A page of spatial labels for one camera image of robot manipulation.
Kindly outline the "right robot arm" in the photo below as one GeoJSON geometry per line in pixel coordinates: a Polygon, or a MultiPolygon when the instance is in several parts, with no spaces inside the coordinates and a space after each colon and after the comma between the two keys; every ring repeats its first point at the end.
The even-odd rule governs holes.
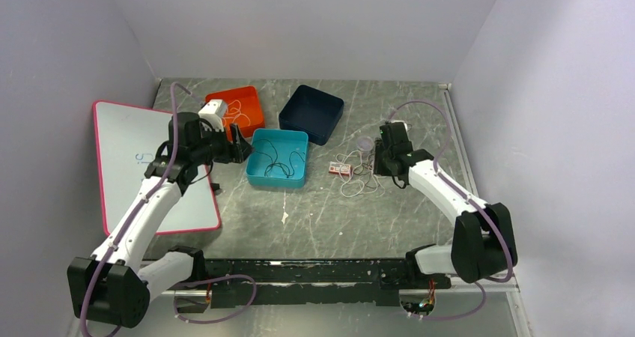
{"type": "Polygon", "coordinates": [[[404,278],[410,286],[423,287],[434,274],[454,275],[467,283],[507,282],[512,277],[517,248],[509,209],[476,197],[450,178],[429,152],[413,147],[404,123],[380,126],[373,173],[390,177],[400,189],[419,191],[453,227],[451,244],[407,253],[404,278]]]}

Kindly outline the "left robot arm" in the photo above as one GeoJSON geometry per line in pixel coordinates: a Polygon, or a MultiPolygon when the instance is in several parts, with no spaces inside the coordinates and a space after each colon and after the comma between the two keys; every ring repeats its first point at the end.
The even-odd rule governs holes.
{"type": "Polygon", "coordinates": [[[184,196],[202,166],[243,163],[252,152],[237,124],[215,127],[210,115],[174,113],[168,139],[145,171],[141,188],[114,231],[89,257],[67,268],[75,316],[82,332],[88,322],[133,328],[150,302],[175,286],[201,287],[209,273],[200,249],[176,246],[142,266],[149,243],[170,210],[184,196]]]}

